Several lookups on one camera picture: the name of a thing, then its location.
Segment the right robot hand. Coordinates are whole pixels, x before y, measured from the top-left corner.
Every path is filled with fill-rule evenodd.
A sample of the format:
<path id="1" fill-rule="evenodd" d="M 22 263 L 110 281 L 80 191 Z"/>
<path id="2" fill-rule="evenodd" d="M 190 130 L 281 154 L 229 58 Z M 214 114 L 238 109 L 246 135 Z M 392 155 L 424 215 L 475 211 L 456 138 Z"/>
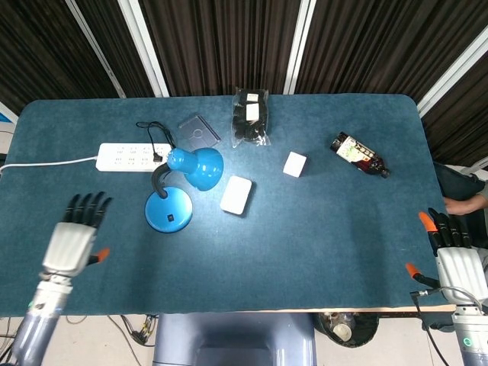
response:
<path id="1" fill-rule="evenodd" d="M 407 263 L 409 276 L 420 284 L 442 290 L 445 297 L 452 298 L 452 303 L 460 303 L 454 296 L 463 292 L 478 300 L 486 299 L 485 271 L 462 220 L 431 207 L 427 212 L 419 212 L 419 219 L 428 234 L 438 278 L 428 278 L 413 264 Z"/>

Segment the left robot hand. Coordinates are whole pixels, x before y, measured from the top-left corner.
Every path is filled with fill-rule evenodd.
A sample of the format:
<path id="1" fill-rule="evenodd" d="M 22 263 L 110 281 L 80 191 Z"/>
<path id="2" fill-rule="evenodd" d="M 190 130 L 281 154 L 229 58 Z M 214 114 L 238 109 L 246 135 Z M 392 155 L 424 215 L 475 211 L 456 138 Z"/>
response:
<path id="1" fill-rule="evenodd" d="M 102 263 L 110 255 L 109 248 L 96 253 L 92 249 L 111 202 L 112 198 L 106 197 L 103 191 L 85 196 L 76 194 L 71 198 L 50 237 L 42 263 L 42 278 L 54 275 L 74 278 L 86 267 Z"/>

